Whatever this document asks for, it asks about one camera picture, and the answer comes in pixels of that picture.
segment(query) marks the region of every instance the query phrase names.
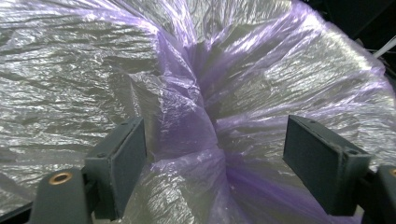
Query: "purple tinted plastic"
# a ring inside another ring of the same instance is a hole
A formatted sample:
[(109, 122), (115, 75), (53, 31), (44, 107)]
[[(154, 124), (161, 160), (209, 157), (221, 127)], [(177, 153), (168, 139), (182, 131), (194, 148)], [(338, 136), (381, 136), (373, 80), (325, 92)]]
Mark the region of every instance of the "purple tinted plastic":
[[(81, 164), (127, 116), (145, 119), (149, 163), (123, 223), (359, 222), (327, 216), (282, 161), (288, 114), (374, 152), (373, 168), (395, 161), (383, 65), (300, 2), (7, 0), (0, 8), (1, 130), (10, 130), (0, 134), (1, 155), (12, 154), (0, 178), (21, 186), (3, 184), (3, 213), (26, 202), (40, 176)], [(24, 79), (9, 84), (14, 75)], [(33, 104), (41, 95), (47, 101)], [(38, 116), (42, 108), (50, 119)], [(38, 127), (36, 142), (25, 124), (12, 125), (20, 119)]]

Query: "black bracket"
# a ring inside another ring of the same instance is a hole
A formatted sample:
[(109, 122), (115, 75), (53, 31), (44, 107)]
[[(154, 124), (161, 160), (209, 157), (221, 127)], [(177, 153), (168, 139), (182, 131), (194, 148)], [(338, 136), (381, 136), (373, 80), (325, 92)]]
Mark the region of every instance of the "black bracket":
[(141, 118), (118, 125), (85, 159), (85, 166), (45, 176), (33, 203), (0, 217), (0, 223), (92, 223), (123, 217), (147, 157)]
[(396, 167), (369, 170), (372, 155), (320, 123), (289, 116), (283, 160), (303, 181), (325, 212), (363, 223), (396, 223)]

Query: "clear plastic sheet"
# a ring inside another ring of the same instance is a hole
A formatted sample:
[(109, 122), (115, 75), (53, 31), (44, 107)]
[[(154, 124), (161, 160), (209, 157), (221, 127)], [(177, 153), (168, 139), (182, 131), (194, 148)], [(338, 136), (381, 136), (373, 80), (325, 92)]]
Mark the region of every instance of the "clear plastic sheet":
[(358, 223), (325, 215), (281, 160), (287, 115), (396, 164), (383, 73), (298, 1), (3, 0), (0, 214), (143, 116), (122, 223)]

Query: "plastic wrap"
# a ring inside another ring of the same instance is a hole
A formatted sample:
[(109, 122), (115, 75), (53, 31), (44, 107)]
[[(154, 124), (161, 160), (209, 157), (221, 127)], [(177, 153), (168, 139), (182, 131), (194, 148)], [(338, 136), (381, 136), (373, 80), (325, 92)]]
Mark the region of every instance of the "plastic wrap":
[(143, 116), (122, 223), (358, 223), (325, 215), (282, 161), (287, 115), (395, 164), (383, 73), (298, 1), (2, 1), (0, 214)]

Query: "plastic bag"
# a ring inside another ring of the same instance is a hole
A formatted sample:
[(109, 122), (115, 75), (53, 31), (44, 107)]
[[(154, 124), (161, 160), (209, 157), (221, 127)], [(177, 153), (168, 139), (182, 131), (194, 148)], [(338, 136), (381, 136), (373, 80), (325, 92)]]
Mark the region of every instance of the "plastic bag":
[(383, 65), (298, 1), (6, 0), (0, 52), (0, 214), (129, 116), (149, 159), (122, 223), (359, 222), (281, 160), (288, 114), (395, 164)]

